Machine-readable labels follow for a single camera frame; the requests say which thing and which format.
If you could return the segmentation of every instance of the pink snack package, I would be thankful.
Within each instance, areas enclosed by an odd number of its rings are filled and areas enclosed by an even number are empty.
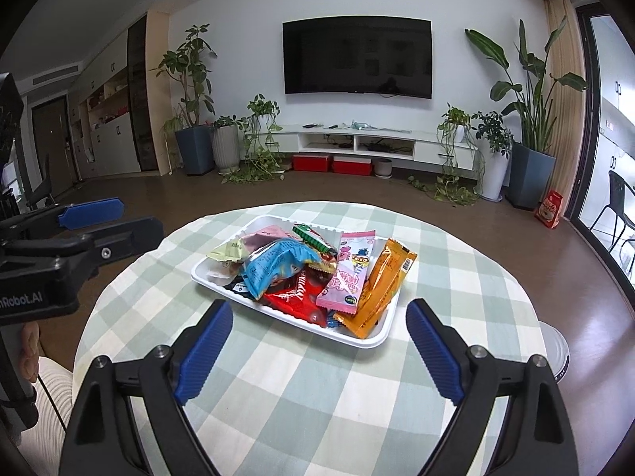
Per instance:
[[[374,243],[375,231],[342,234],[337,271],[317,296],[318,306],[342,313],[357,313]]]
[[[300,241],[300,237],[298,235],[287,232],[277,225],[269,225],[268,227],[260,229],[255,233],[243,236],[241,239],[245,249],[249,252],[253,252],[256,249],[269,245],[274,240],[278,240],[280,238],[293,238],[294,240]]]

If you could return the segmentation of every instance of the red storage box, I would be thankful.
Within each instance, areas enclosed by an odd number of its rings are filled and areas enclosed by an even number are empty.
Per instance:
[[[295,154],[293,169],[301,172],[328,172],[331,156],[328,154]]]
[[[368,157],[336,155],[333,157],[333,171],[338,174],[370,175],[372,166]]]

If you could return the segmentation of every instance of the round table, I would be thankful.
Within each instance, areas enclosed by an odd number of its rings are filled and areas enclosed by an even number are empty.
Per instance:
[[[438,227],[370,205],[297,202],[206,216],[167,236],[99,297],[75,357],[73,395],[91,360],[141,358],[171,344],[217,297],[191,268],[254,217],[272,214],[349,231],[375,229],[418,253],[389,338],[356,349],[233,303],[234,327],[200,395],[185,411],[223,476],[418,474],[454,406],[437,392],[405,325],[423,297],[468,345],[526,361],[546,354],[528,296],[496,262]],[[135,416],[156,475],[167,474],[144,408]],[[470,474],[482,474],[506,398],[496,400]]]

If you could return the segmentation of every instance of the brown floor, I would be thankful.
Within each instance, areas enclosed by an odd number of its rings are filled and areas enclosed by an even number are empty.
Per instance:
[[[432,223],[488,255],[522,284],[539,319],[558,328],[571,349],[560,384],[576,438],[582,476],[596,475],[635,417],[633,311],[617,286],[568,222],[548,230],[531,213],[508,203],[472,207],[435,202],[404,181],[291,172],[284,181],[248,186],[220,184],[214,174],[188,178],[91,181],[65,202],[119,197],[126,217],[154,215],[166,234],[206,214],[276,202],[363,202]],[[130,261],[105,267],[84,285],[77,313],[41,324],[46,353],[72,369],[75,349],[104,287]]]

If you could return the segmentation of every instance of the red snack bag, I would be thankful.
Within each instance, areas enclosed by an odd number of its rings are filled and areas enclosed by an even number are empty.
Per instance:
[[[262,301],[275,310],[309,324],[326,327],[325,310],[316,306],[316,297],[325,286],[319,278],[310,276],[305,268],[294,277],[290,288],[265,292]]]
[[[558,225],[560,220],[560,207],[562,195],[554,190],[549,190],[547,196],[536,209],[534,216],[550,229]]]

